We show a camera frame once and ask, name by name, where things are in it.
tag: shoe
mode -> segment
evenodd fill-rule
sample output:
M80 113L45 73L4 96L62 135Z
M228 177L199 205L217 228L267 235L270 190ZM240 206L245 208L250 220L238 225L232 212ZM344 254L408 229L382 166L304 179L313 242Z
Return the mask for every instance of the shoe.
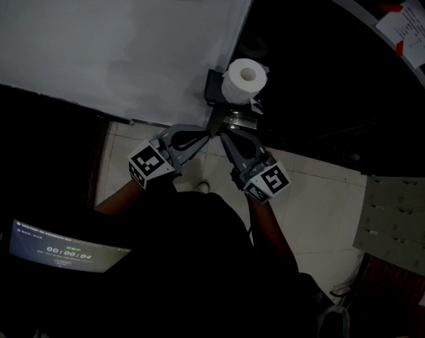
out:
M197 187L194 189L194 192L199 193L209 193L209 183L208 182L200 182Z

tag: human arm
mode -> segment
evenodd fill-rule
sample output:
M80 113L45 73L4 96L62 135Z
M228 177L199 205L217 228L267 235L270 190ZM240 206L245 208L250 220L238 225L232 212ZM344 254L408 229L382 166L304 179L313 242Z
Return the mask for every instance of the human arm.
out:
M290 274L298 273L297 261L275 218L270 204L261 204L247 196L254 248L266 263Z
M144 193L139 183L132 179L115 194L95 206L95 210L111 216L120 216L126 213Z

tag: white toilet paper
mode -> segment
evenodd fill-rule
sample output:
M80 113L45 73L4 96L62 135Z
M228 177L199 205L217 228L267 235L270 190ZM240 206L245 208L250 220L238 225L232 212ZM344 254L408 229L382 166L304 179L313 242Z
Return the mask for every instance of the white toilet paper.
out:
M251 59L237 59L223 75L221 92L233 104L247 104L267 83L262 66Z

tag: screen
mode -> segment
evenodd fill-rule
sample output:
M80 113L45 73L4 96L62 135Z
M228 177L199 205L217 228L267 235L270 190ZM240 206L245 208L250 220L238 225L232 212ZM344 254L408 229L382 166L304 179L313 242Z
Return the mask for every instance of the screen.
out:
M8 252L53 267L104 273L131 249L64 237L14 219Z

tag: white wall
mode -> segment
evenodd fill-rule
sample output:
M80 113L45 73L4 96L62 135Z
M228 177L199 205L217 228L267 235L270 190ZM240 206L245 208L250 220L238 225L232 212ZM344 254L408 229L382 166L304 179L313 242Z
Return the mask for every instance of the white wall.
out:
M0 83L153 123L204 125L251 0L0 0Z

